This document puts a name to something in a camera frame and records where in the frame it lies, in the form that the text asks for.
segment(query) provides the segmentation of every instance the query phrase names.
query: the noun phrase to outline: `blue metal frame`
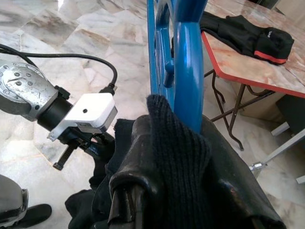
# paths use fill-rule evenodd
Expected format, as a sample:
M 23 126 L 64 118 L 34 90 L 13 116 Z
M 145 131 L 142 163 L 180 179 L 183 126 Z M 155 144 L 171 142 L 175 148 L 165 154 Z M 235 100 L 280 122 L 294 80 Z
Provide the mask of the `blue metal frame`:
M 199 20 L 207 0 L 147 0 L 151 93 L 164 95 L 175 114 L 200 132 L 203 111 L 203 51 Z M 169 19 L 173 22 L 171 57 Z

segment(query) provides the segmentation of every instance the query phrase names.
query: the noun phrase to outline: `red table edge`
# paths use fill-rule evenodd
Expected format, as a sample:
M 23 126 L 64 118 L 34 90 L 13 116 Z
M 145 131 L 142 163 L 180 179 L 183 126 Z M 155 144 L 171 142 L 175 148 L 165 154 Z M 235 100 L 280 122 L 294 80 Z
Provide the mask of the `red table edge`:
M 211 48 L 211 46 L 208 42 L 208 39 L 207 39 L 204 32 L 201 33 L 201 37 L 202 37 L 202 40 L 203 40 L 204 45 L 206 47 L 206 50 L 209 54 L 209 57 L 211 59 L 213 68 L 214 68 L 216 74 L 219 77 L 230 80 L 230 81 L 235 81 L 235 82 L 238 82 L 238 83 L 254 86 L 254 87 L 260 87 L 260 88 L 268 89 L 268 90 L 271 90 L 271 91 L 274 91 L 274 92 L 280 92 L 280 93 L 284 93 L 284 94 L 293 95 L 293 96 L 296 96 L 296 97 L 305 98 L 305 93 L 296 92 L 296 91 L 292 91 L 292 90 L 289 90 L 289 89 L 284 89 L 284 88 L 281 88 L 281 87 L 276 87 L 276 86 L 272 86 L 272 85 L 269 85 L 269 84 L 264 84 L 264 83 L 260 83 L 260 82 L 256 82 L 256 81 L 252 81 L 252 80 L 241 79 L 239 77 L 224 73 L 220 69 L 220 67 L 219 67 L 219 65 L 218 65 L 218 63 L 215 59 L 212 48 Z

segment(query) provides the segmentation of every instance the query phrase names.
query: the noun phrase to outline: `white device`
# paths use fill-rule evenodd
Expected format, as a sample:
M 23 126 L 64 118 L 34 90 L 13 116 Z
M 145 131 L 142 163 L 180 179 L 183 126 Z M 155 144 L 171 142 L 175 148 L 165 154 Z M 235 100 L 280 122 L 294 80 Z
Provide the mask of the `white device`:
M 110 93 L 83 94 L 48 138 L 55 141 L 68 127 L 78 127 L 85 133 L 105 132 L 118 113 Z

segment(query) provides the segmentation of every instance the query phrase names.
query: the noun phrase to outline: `marble floor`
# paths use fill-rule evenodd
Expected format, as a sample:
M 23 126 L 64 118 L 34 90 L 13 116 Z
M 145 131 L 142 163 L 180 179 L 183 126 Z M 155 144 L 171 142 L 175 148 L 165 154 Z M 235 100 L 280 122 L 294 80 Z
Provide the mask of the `marble floor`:
M 104 58 L 119 74 L 114 97 L 119 110 L 117 118 L 133 119 L 147 113 L 146 0 L 1 0 L 0 43 L 24 52 L 74 52 Z M 3 54 L 0 58 L 18 59 Z M 33 61 L 53 84 L 71 93 L 72 103 L 83 93 L 99 91 L 112 77 L 106 66 L 93 61 L 36 58 Z M 212 68 L 206 53 L 204 66 L 205 71 Z M 231 85 L 217 79 L 217 86 L 227 99 L 225 108 L 232 107 L 236 94 Z M 212 118 L 219 110 L 210 77 L 204 87 L 203 113 Z M 244 145 L 241 152 L 229 138 L 223 121 L 215 124 L 247 164 L 263 159 L 289 138 L 289 133 L 277 138 L 271 135 L 270 131 L 278 124 L 238 115 L 234 133 Z M 46 130 L 1 111 L 0 126 L 0 174 L 29 190 L 30 205 L 48 203 L 53 208 L 51 218 L 33 229 L 67 228 L 70 216 L 64 201 L 69 195 L 89 188 L 92 158 L 77 150 L 59 172 L 52 164 L 65 146 L 50 142 Z M 304 164 L 305 154 L 294 147 L 272 161 L 258 178 L 288 229 L 305 228 L 305 185 L 295 181 L 305 174 Z

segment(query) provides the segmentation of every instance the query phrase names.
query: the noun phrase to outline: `black wire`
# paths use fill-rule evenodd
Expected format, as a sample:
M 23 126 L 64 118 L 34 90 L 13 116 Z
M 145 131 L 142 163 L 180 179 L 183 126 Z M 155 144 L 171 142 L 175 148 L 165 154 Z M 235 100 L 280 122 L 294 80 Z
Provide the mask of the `black wire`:
M 27 57 L 35 57 L 35 58 L 66 58 L 66 57 L 68 57 L 68 58 L 84 58 L 84 59 L 89 59 L 89 60 L 101 62 L 101 63 L 107 65 L 113 71 L 113 78 L 112 78 L 111 82 L 109 83 L 112 87 L 114 87 L 114 85 L 115 85 L 115 83 L 117 81 L 117 78 L 118 78 L 118 72 L 117 72 L 117 70 L 115 69 L 115 67 L 111 63 L 109 63 L 108 61 L 106 61 L 104 59 L 95 57 L 95 56 L 89 56 L 89 55 L 84 55 L 84 54 L 74 54 L 74 53 L 42 54 L 42 53 L 19 52 L 19 51 L 14 50 L 14 49 L 12 49 L 12 50 L 13 50 L 13 52 L 11 52 L 10 50 L 3 49 L 3 50 L 0 50 L 0 52 L 1 53 L 5 53 L 5 54 L 10 54 L 10 55 L 18 55 L 18 56 L 22 55 L 25 58 L 27 58 Z
M 0 44 L 0 48 L 3 50 L 6 50 L 8 53 L 6 54 L 12 54 L 12 55 L 16 55 L 21 57 L 22 59 L 24 59 L 27 63 L 34 65 L 35 67 L 37 67 L 28 57 L 26 57 L 26 55 L 24 55 L 23 53 L 21 53 L 20 51 L 17 51 L 9 46 L 6 46 L 4 44 Z

